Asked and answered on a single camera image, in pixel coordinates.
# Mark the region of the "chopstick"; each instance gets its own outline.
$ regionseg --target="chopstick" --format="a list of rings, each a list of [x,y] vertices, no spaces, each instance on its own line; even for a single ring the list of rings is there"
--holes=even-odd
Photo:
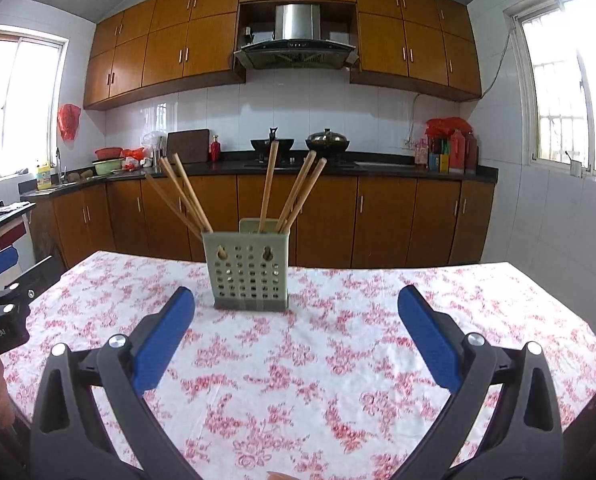
[[[313,173],[311,174],[311,177],[309,178],[307,185],[305,186],[304,190],[298,197],[298,201],[296,202],[296,205],[293,208],[293,211],[289,215],[289,218],[287,218],[287,222],[284,225],[283,230],[282,230],[283,234],[288,234],[289,231],[291,230],[291,226],[293,225],[296,218],[298,217],[298,213],[300,213],[300,209],[302,209],[302,206],[307,201],[307,197],[309,196],[309,193],[311,193],[311,190],[316,185],[316,180],[318,180],[318,177],[320,176],[320,173],[322,173],[322,170],[324,169],[326,163],[327,163],[327,160],[323,157],[316,164],[316,169],[313,170]]]
[[[166,192],[160,187],[160,185],[156,182],[156,179],[153,178],[151,175],[146,174],[146,181],[151,184],[156,193],[160,196],[160,198],[169,206],[169,209],[177,216],[186,226],[191,233],[198,238],[198,240],[203,241],[203,237],[200,235],[198,228],[191,222],[185,215],[183,215],[175,206],[171,199],[167,196]]]
[[[189,202],[189,199],[185,195],[185,192],[180,187],[180,184],[178,184],[177,177],[175,176],[175,172],[174,172],[173,168],[171,167],[169,160],[164,156],[160,159],[160,164],[162,165],[162,168],[165,170],[165,173],[167,174],[167,176],[174,183],[174,187],[177,190],[178,195],[180,195],[180,199],[185,204],[185,207],[187,208],[188,211],[191,212],[191,217],[193,217],[193,220],[197,224],[196,230],[201,232],[203,230],[203,224],[198,221],[196,211],[193,209],[193,205],[191,205],[191,203]]]
[[[296,177],[296,181],[293,183],[293,187],[291,188],[291,192],[287,197],[287,201],[284,203],[283,212],[280,213],[280,217],[278,218],[278,223],[275,225],[275,232],[279,233],[283,230],[283,224],[289,216],[289,212],[291,211],[291,206],[296,200],[298,193],[300,192],[300,188],[304,183],[304,180],[311,169],[311,165],[313,164],[313,160],[316,158],[316,152],[310,150],[307,154],[304,162],[302,163],[302,167],[300,168],[300,172]]]
[[[271,181],[273,180],[273,170],[275,169],[275,158],[278,155],[278,145],[280,143],[274,140],[271,143],[271,150],[269,151],[269,164],[267,165],[267,177],[265,178],[265,190],[262,194],[262,208],[260,209],[260,223],[258,224],[258,232],[261,233],[265,228],[267,221],[267,209],[269,207],[269,196],[271,195]]]
[[[204,227],[204,230],[207,233],[212,233],[213,232],[213,228],[211,227],[211,224],[209,222],[209,219],[207,218],[207,216],[204,214],[204,209],[203,206],[200,204],[200,201],[198,200],[197,195],[195,194],[195,191],[193,190],[193,186],[191,185],[191,182],[189,181],[189,177],[187,176],[187,172],[185,171],[185,168],[182,167],[182,162],[180,161],[180,157],[178,156],[177,153],[174,153],[174,161],[178,167],[178,170],[180,171],[180,175],[182,176],[182,180],[185,183],[185,187],[187,188],[187,192],[189,193],[189,197],[191,198],[191,203],[194,206],[194,211],[193,213],[195,213],[197,215],[198,218],[198,224],[200,226]]]

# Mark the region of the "tablecloth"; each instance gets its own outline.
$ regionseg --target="tablecloth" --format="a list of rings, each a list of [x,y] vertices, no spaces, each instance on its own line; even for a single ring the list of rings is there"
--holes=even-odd
[[[439,269],[288,271],[283,314],[213,309],[205,264],[98,252],[31,303],[30,341],[3,357],[12,397],[31,415],[50,348],[102,345],[157,312],[179,285],[196,314],[145,400],[206,480],[387,480],[448,398],[399,320],[398,291],[413,283],[464,332],[521,348],[540,342],[563,428],[596,393],[596,337],[588,325],[510,264]],[[457,461],[491,418],[491,388]],[[136,463],[95,388],[118,454]]]

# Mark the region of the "silver bolt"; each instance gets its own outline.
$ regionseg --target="silver bolt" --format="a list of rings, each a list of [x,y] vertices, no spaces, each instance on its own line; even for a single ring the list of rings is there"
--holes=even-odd
[[[120,347],[124,346],[124,344],[126,342],[127,342],[127,338],[124,335],[121,335],[121,334],[112,335],[111,338],[109,339],[109,346],[111,348],[120,348]]]
[[[540,355],[542,353],[542,347],[536,341],[529,341],[527,343],[527,350],[534,355]]]
[[[51,353],[55,355],[55,357],[62,355],[66,352],[66,345],[64,343],[58,343],[51,349]]]
[[[467,342],[472,346],[483,346],[485,344],[485,338],[474,332],[467,336]]]

